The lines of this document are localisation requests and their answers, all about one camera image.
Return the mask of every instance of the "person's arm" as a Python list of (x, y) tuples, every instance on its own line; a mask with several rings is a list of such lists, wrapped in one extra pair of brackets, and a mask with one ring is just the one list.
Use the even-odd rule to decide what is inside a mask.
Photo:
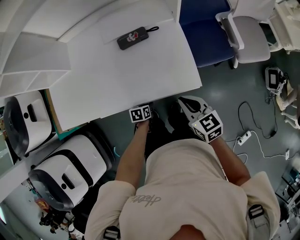
[(145, 146), (149, 121), (138, 123), (134, 138), (121, 157), (116, 180), (132, 184), (136, 189), (139, 184), (142, 167), (145, 161)]
[(234, 185), (241, 186), (251, 177), (248, 169), (240, 158), (228, 147), (221, 137), (210, 142), (224, 169), (228, 180)]

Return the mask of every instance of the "white robot vacuum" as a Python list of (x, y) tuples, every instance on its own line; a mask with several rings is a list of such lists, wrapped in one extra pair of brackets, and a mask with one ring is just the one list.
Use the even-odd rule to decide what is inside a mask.
[(114, 161), (113, 153), (100, 134), (82, 131), (36, 166), (29, 173), (29, 179), (51, 207), (69, 211), (111, 169)]
[(42, 146), (56, 134), (39, 91), (8, 98), (3, 120), (9, 142), (18, 157)]

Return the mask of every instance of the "beige sweatshirt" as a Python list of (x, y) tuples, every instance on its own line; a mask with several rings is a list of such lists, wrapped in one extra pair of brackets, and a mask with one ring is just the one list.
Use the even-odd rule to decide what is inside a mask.
[(238, 187), (225, 180), (213, 148), (196, 139), (169, 143), (148, 158), (145, 185), (104, 184), (88, 219), (85, 239), (101, 240), (118, 226), (122, 240), (169, 240), (182, 225), (193, 225), (207, 240), (247, 239), (247, 206), (261, 204), (271, 237), (279, 204), (265, 172)]

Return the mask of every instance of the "blue office chair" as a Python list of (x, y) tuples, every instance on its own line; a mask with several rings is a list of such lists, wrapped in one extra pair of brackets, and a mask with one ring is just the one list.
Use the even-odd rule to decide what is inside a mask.
[(234, 56), (216, 14), (230, 11), (226, 0), (182, 0), (180, 25), (198, 68), (217, 64)]

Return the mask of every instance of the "chair armrest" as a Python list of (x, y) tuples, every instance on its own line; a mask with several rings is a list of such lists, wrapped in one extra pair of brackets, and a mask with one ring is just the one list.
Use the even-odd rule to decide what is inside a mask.
[(216, 15), (216, 19), (218, 21), (221, 21), (223, 19), (227, 19), (228, 20), (228, 25), (227, 26), (222, 26), (222, 28), (225, 30), (227, 36), (228, 36), (228, 42), (230, 43), (230, 45), (236, 49), (236, 50), (241, 50), (245, 48), (245, 44), (243, 42), (243, 39), (240, 36), (240, 33), (233, 21), (233, 14), (232, 11), (229, 12), (224, 12), (224, 13), (218, 13)]

